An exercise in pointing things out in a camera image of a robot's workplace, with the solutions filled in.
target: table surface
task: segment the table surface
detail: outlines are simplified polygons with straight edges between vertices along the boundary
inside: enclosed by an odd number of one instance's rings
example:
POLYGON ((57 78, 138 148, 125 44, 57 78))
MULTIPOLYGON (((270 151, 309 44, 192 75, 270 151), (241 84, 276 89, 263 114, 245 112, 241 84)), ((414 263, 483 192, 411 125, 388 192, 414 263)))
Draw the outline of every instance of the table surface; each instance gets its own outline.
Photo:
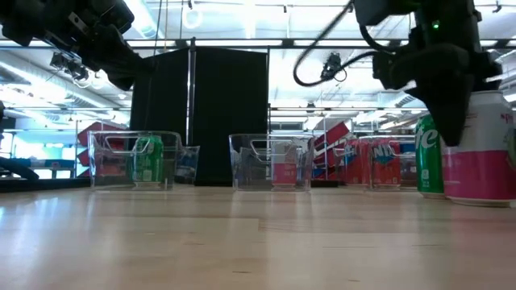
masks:
POLYGON ((0 195, 0 289, 514 289, 516 211, 417 193, 0 195))

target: green soda can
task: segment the green soda can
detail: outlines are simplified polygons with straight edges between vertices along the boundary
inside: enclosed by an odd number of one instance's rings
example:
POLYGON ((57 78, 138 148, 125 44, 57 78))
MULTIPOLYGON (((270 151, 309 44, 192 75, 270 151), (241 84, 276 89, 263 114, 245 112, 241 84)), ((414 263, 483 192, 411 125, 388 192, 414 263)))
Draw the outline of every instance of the green soda can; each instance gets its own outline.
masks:
POLYGON ((163 176, 164 144, 160 136, 141 137, 136 140, 133 181, 160 183, 163 176))
POLYGON ((441 167, 441 138, 432 116, 421 118, 416 132, 418 191, 425 198, 445 198, 441 167))

